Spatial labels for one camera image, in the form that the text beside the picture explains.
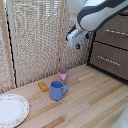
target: blue cup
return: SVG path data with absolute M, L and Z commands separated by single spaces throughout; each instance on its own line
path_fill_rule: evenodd
M 50 97 L 53 100 L 62 99 L 68 92 L 68 87 L 65 86 L 60 81 L 53 81 L 50 85 Z

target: wooden countertop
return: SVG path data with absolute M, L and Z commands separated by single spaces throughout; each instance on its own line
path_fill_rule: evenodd
M 59 101 L 38 87 L 54 80 L 56 75 L 3 93 L 22 95 L 30 104 L 28 117 L 17 128 L 111 128 L 128 103 L 126 84 L 86 65 L 69 70 L 69 91 Z

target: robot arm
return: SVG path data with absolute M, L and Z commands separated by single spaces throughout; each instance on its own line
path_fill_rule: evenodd
M 74 47 L 88 31 L 97 31 L 108 20 L 128 8 L 128 0 L 67 0 L 71 21 L 76 27 L 67 35 L 68 46 Z

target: small yellow object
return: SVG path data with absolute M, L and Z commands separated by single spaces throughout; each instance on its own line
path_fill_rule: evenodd
M 40 87 L 40 89 L 42 90 L 42 92 L 49 91 L 49 87 L 45 84 L 45 82 L 38 83 L 38 86 Z

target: vertical blind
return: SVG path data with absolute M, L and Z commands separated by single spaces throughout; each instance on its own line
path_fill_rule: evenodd
M 5 7 L 3 1 L 0 0 L 0 93 L 6 92 L 12 89 L 12 74 L 10 69 L 9 56 L 11 52 L 7 45 L 9 37 L 7 35 L 6 17 L 5 17 Z
M 9 22 L 14 22 L 18 86 L 55 74 L 61 4 L 62 0 L 12 0 Z

